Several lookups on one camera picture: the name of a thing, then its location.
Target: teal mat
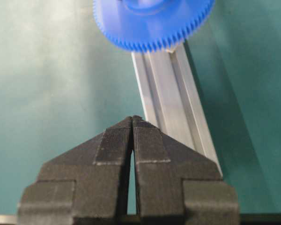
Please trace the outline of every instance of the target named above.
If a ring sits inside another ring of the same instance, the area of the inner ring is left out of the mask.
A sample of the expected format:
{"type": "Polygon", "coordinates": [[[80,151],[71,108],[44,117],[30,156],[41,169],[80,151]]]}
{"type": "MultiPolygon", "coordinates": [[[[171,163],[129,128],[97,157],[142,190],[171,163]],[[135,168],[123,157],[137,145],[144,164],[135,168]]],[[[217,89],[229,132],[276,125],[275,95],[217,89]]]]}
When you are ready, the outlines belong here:
{"type": "MultiPolygon", "coordinates": [[[[91,7],[0,0],[0,214],[16,212],[43,162],[127,115],[143,116],[131,55],[105,40],[91,7]]],[[[188,44],[242,213],[281,212],[281,0],[217,0],[188,44]]]]}
{"type": "Polygon", "coordinates": [[[0,214],[43,162],[134,114],[131,55],[100,33],[90,0],[0,0],[0,214]]]}
{"type": "Polygon", "coordinates": [[[281,0],[217,0],[188,45],[241,212],[281,213],[281,0]]]}

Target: green surface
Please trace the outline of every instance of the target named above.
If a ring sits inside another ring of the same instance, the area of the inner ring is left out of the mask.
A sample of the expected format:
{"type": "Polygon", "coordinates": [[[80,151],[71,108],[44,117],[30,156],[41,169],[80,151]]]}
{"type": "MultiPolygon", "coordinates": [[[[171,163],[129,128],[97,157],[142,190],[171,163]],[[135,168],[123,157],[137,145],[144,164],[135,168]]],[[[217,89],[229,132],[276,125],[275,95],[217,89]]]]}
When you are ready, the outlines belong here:
{"type": "Polygon", "coordinates": [[[105,40],[90,0],[0,0],[0,214],[43,162],[133,114],[131,55],[105,40]]]}
{"type": "MultiPolygon", "coordinates": [[[[15,213],[43,162],[143,115],[131,56],[105,40],[91,6],[0,0],[0,214],[15,213]]],[[[216,0],[188,44],[242,213],[281,212],[281,0],[216,0]]]]}
{"type": "Polygon", "coordinates": [[[281,213],[281,0],[217,0],[188,44],[241,212],[281,213]]]}

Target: blue plastic gear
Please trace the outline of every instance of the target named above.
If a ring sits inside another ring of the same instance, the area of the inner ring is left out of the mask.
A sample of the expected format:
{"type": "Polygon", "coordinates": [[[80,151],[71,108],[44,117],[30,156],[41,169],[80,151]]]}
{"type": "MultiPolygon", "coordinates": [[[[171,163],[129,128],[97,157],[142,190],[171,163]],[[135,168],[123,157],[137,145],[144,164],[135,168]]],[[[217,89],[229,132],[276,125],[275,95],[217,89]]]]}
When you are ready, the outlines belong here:
{"type": "Polygon", "coordinates": [[[153,52],[185,41],[202,25],[214,0],[93,0],[95,21],[116,46],[153,52]]]}

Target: gripper jaw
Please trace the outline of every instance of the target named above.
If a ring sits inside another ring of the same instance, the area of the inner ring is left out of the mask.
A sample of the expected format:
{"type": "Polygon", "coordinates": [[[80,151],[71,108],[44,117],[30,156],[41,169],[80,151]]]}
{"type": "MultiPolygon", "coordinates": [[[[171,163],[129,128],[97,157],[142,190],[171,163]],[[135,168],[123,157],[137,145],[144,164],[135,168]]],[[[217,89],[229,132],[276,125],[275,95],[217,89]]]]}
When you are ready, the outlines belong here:
{"type": "Polygon", "coordinates": [[[119,224],[133,150],[140,223],[238,224],[237,195],[216,164],[138,116],[43,164],[18,224],[119,224]]]}

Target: table surface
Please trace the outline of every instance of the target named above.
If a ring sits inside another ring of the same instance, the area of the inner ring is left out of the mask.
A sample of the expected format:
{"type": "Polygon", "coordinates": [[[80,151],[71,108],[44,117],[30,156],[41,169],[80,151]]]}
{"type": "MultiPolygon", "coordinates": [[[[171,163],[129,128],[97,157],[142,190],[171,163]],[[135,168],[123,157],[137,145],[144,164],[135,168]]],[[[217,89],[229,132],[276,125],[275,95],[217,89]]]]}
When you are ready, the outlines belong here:
{"type": "MultiPolygon", "coordinates": [[[[43,162],[143,116],[131,55],[103,37],[91,7],[0,0],[0,214],[16,212],[43,162]]],[[[241,212],[281,213],[281,0],[217,0],[186,50],[241,212]]]]}

